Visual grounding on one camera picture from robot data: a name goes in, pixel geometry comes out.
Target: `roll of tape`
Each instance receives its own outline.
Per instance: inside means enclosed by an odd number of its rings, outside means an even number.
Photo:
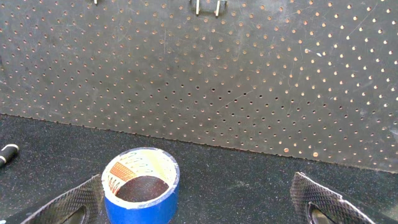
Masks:
[[[153,176],[169,187],[160,196],[145,202],[128,202],[116,196],[129,180]],[[109,221],[120,223],[168,223],[177,210],[180,169],[167,152],[153,147],[130,149],[116,156],[102,174],[105,207]]]

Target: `perforated metal panel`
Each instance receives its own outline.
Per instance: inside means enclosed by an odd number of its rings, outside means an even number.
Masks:
[[[397,1],[0,2],[0,113],[398,171]]]

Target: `speckled black surface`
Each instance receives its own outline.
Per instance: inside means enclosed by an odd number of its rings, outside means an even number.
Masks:
[[[0,219],[49,192],[102,172],[119,153],[166,150],[180,170],[174,223],[295,223],[289,189],[301,171],[375,210],[393,214],[398,175],[0,115],[0,144],[20,154],[0,169]],[[100,223],[107,223],[104,212]]]

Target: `tape roll hole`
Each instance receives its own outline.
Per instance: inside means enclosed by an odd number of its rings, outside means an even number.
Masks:
[[[174,184],[173,161],[161,151],[140,149],[120,156],[107,173],[112,194],[126,202],[148,202]]]

